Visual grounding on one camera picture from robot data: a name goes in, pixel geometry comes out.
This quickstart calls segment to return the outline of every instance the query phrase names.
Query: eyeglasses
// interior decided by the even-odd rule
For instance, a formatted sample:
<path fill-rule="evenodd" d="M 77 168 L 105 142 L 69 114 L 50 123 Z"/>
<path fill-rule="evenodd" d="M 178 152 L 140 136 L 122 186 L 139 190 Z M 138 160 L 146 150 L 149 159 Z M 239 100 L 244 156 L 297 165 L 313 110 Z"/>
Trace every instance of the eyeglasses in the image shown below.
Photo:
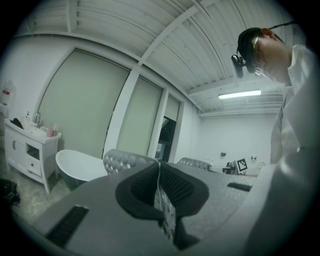
<path fill-rule="evenodd" d="M 263 62 L 263 58 L 262 58 L 261 53 L 255 50 L 255 47 L 256 47 L 256 44 L 257 44 L 258 39 L 259 39 L 259 35 L 256 37 L 256 40 L 255 40 L 255 42 L 254 42 L 254 44 L 253 44 L 253 53 L 252 53 L 252 59 L 253 59 L 253 62 L 254 62 L 256 65 L 260 65 L 260 64 L 262 64 L 262 62 Z M 264 76 L 264 72 L 262 71 L 261 68 L 259 68 L 259 67 L 256 66 L 256 67 L 254 68 L 254 75 L 255 75 L 256 77 Z"/>

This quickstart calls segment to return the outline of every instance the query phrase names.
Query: cabinet drawer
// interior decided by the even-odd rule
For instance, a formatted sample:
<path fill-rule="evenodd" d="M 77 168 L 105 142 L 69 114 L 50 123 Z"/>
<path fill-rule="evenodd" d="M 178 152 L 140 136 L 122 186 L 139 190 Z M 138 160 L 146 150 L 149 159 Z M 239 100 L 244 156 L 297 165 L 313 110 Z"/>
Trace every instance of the cabinet drawer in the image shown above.
<path fill-rule="evenodd" d="M 41 177 L 40 163 L 36 160 L 32 160 L 29 157 L 26 158 L 26 168 L 28 171 Z"/>

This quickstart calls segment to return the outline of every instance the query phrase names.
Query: vanity cabinet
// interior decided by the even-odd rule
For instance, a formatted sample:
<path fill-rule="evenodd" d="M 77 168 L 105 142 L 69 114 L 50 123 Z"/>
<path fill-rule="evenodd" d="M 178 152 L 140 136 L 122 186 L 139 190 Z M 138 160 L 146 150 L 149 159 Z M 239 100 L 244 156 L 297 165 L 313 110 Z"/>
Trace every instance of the vanity cabinet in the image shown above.
<path fill-rule="evenodd" d="M 50 192 L 48 177 L 55 171 L 58 177 L 56 154 L 58 140 L 62 134 L 47 137 L 46 132 L 36 127 L 31 130 L 21 129 L 4 120 L 5 157 L 8 170 L 12 167 L 31 179 L 44 184 L 47 193 Z"/>

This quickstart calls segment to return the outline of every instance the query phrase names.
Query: cabinet door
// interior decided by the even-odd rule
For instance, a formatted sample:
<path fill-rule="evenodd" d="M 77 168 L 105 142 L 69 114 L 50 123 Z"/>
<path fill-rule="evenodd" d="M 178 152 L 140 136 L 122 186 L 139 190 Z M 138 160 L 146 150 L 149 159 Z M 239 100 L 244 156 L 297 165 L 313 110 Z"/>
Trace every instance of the cabinet door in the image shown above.
<path fill-rule="evenodd" d="M 25 169 L 25 146 L 8 133 L 5 134 L 5 154 L 9 164 L 18 169 Z"/>

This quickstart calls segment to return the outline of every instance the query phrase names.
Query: black cap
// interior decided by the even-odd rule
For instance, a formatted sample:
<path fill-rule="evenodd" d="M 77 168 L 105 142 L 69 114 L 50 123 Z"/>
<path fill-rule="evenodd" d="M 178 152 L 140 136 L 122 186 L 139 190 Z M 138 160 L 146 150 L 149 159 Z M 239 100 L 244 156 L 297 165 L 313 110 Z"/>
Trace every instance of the black cap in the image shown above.
<path fill-rule="evenodd" d="M 261 32 L 261 28 L 251 27 L 243 31 L 238 38 L 238 51 L 245 60 L 245 66 L 249 73 L 255 71 L 255 67 L 252 63 L 252 53 L 254 50 L 254 45 L 252 39 L 257 37 Z"/>

